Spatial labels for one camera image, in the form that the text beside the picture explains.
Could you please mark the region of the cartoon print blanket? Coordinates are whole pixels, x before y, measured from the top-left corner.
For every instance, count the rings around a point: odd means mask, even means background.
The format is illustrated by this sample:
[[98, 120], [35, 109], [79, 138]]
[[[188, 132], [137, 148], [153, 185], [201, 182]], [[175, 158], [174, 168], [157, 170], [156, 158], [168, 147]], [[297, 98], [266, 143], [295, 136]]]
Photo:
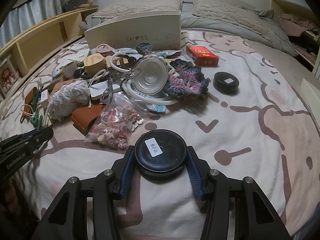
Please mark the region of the cartoon print blanket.
[[[252, 177], [268, 196], [289, 234], [300, 230], [319, 206], [319, 133], [304, 103], [280, 74], [289, 56], [259, 54], [235, 36], [186, 31], [182, 44], [205, 46], [219, 57], [203, 68], [212, 79], [222, 71], [240, 82], [234, 96], [208, 87], [206, 101], [181, 101], [151, 117], [132, 135], [169, 129], [210, 167], [229, 178]], [[70, 120], [56, 123], [43, 151], [24, 165], [15, 180], [35, 215], [42, 216], [69, 177], [95, 177], [123, 155], [87, 144]], [[123, 239], [199, 239], [203, 202], [193, 194], [188, 173], [156, 184], [138, 172], [132, 190], [116, 203]]]

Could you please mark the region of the green clothespin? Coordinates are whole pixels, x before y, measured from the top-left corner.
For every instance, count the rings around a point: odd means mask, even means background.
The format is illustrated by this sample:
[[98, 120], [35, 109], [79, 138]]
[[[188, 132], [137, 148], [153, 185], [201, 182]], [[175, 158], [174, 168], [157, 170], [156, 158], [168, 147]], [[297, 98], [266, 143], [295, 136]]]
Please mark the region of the green clothespin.
[[38, 110], [38, 101], [41, 97], [41, 91], [36, 89], [29, 101], [29, 106], [31, 107], [31, 117], [29, 118], [30, 123], [33, 125], [35, 129], [38, 131], [42, 128], [43, 116], [39, 114]]

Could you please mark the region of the large black round tin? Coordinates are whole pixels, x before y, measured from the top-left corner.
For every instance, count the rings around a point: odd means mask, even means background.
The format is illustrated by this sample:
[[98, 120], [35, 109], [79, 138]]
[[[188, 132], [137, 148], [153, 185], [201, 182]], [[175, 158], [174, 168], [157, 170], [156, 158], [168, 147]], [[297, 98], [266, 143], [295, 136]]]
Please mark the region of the large black round tin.
[[187, 145], [183, 138], [167, 129], [143, 134], [133, 151], [140, 173], [148, 180], [175, 178], [184, 169], [187, 158]]

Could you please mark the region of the brown leather pouch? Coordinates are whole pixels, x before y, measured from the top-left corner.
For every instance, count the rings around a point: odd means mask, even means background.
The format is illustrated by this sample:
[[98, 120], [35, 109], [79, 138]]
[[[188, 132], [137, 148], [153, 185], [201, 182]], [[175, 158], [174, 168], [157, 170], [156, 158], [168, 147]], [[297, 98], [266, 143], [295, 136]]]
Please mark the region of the brown leather pouch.
[[86, 135], [102, 112], [103, 108], [104, 105], [101, 104], [92, 105], [91, 108], [88, 106], [78, 107], [71, 114], [71, 120], [74, 127], [82, 134]]

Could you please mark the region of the white lace ball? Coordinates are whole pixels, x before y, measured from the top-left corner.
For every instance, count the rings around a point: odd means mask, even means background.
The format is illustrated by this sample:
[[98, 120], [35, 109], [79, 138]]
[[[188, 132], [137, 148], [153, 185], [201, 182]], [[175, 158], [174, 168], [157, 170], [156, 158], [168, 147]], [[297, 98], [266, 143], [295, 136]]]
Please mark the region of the white lace ball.
[[84, 80], [63, 85], [50, 97], [47, 112], [51, 119], [61, 121], [78, 107], [89, 105], [89, 97], [88, 83]]

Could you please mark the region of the grey curtain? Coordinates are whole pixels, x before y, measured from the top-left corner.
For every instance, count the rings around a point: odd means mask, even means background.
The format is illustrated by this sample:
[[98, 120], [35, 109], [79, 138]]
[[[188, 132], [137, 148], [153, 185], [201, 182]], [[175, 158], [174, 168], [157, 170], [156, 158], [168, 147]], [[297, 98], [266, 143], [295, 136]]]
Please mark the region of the grey curtain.
[[1, 47], [33, 25], [61, 14], [67, 1], [31, 0], [13, 9], [1, 25]]

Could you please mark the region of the pink clothes pile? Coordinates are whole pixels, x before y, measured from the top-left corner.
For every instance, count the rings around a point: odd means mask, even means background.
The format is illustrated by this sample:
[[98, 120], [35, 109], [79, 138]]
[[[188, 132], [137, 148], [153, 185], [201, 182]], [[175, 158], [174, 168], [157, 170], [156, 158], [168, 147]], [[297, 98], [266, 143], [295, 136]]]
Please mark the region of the pink clothes pile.
[[278, 22], [287, 36], [300, 37], [305, 31], [318, 31], [313, 22], [302, 20], [293, 14], [279, 15]]

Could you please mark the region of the bag of pink trinkets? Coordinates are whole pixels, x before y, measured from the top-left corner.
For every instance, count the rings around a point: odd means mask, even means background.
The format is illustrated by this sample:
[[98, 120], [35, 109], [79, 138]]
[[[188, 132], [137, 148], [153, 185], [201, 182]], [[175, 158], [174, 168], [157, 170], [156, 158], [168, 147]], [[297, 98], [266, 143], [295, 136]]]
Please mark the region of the bag of pink trinkets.
[[151, 117], [151, 112], [124, 94], [115, 94], [87, 133], [84, 142], [114, 149], [128, 147], [131, 135]]

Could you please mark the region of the wooden cup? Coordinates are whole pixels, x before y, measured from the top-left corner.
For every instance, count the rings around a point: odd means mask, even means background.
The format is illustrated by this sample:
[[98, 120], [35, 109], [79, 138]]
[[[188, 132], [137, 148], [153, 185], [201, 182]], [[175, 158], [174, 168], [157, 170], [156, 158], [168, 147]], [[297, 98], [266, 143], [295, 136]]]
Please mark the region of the wooden cup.
[[93, 77], [100, 70], [106, 69], [103, 55], [96, 53], [84, 58], [84, 67], [88, 76]]

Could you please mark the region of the wooden bedside shelf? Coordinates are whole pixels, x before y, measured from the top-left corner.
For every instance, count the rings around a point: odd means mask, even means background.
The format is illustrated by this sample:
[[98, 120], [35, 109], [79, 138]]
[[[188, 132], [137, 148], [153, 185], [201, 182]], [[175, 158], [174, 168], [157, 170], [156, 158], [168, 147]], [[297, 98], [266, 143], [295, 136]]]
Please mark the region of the wooden bedside shelf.
[[79, 24], [98, 6], [80, 7], [46, 19], [23, 31], [1, 48], [1, 98], [14, 93], [21, 82], [60, 49], [83, 37]]

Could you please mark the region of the white shoe box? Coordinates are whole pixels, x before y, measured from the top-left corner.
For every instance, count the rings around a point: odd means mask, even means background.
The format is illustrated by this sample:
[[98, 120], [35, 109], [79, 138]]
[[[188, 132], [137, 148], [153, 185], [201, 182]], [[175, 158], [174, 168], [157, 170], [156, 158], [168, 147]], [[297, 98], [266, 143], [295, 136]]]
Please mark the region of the white shoe box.
[[103, 43], [114, 49], [149, 43], [153, 50], [179, 50], [181, 12], [152, 11], [119, 16], [84, 32], [89, 48]]

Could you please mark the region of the right beige pillow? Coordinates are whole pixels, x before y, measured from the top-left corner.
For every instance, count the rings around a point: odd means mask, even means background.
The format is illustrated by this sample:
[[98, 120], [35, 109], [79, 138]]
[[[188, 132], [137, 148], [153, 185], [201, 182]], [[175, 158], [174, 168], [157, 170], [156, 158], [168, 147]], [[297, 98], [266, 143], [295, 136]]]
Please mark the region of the right beige pillow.
[[193, 15], [210, 18], [250, 30], [271, 41], [270, 30], [255, 13], [216, 0], [193, 0]]

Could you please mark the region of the red cigarette carton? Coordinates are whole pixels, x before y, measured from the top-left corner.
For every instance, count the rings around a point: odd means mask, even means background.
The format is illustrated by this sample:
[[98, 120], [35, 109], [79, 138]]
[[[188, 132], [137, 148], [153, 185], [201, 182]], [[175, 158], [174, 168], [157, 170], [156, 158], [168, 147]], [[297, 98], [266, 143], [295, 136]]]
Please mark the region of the red cigarette carton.
[[201, 67], [217, 67], [219, 58], [203, 46], [186, 46], [186, 54], [196, 65]]

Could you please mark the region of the left beige pillow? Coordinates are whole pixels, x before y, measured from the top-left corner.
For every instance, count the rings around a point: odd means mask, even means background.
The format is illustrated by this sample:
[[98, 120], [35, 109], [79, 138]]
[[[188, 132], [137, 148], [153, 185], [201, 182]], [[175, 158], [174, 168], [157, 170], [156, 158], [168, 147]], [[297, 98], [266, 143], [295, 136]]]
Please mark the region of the left beige pillow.
[[92, 14], [92, 18], [111, 19], [152, 11], [179, 11], [183, 0], [124, 0], [112, 3]]

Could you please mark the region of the small black round tin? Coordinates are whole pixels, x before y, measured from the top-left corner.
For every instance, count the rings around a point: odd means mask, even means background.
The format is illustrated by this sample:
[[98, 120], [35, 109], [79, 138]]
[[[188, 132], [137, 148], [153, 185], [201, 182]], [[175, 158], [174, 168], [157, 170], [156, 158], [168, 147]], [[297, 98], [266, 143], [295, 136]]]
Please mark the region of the small black round tin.
[[236, 94], [239, 88], [239, 80], [227, 72], [217, 72], [214, 74], [213, 86], [223, 94]]

